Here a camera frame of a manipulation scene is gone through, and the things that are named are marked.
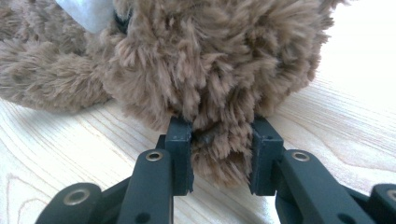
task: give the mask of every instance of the fluffy fur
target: fluffy fur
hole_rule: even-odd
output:
[[[269,116],[315,76],[341,0],[114,0],[86,33],[52,0],[0,0],[0,97],[48,111],[115,98],[164,129],[193,124],[192,165],[222,186],[248,182],[254,115]]]

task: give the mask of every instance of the teddy bear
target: teddy bear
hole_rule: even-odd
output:
[[[251,122],[315,77],[343,0],[113,0],[91,34],[54,0],[0,0],[0,97],[77,112],[115,99],[165,130],[192,125],[194,172],[239,186],[251,172]]]

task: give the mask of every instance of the wooden table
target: wooden table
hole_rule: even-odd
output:
[[[396,183],[396,16],[392,0],[334,14],[318,77],[270,118],[286,148],[314,153],[342,184],[368,194]],[[34,223],[61,189],[102,189],[130,175],[155,133],[115,102],[50,114],[0,101],[0,223]],[[216,189],[200,177],[175,200],[176,223],[278,223],[273,197]]]

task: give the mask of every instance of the screw hole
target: screw hole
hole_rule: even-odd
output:
[[[134,220],[136,223],[148,223],[150,220],[150,215],[147,213],[140,213],[139,215],[136,216],[136,219]]]
[[[387,194],[394,202],[396,202],[396,189],[388,190]]]
[[[158,151],[150,152],[146,156],[146,160],[148,160],[148,161],[159,161],[162,158],[163,158],[163,154],[161,152],[158,152]]]
[[[343,223],[346,223],[346,224],[356,224],[355,219],[353,219],[353,217],[350,217],[350,216],[347,215],[347,214],[343,214],[343,213],[338,214],[338,218],[339,218]]]
[[[64,197],[64,204],[77,205],[83,203],[90,197],[90,191],[87,189],[75,189]]]
[[[303,152],[294,152],[291,156],[297,161],[309,161],[310,160],[309,156]]]

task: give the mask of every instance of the metal screw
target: metal screw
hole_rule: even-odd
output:
[[[303,152],[293,152],[291,156],[297,161],[309,161],[310,158],[306,153]]]
[[[389,189],[387,194],[394,202],[396,202],[396,189]]]
[[[148,160],[148,161],[159,161],[162,158],[163,158],[163,154],[159,151],[150,152],[146,156],[146,160]]]
[[[83,203],[90,197],[90,194],[90,191],[87,189],[75,189],[64,197],[64,204],[73,206]]]

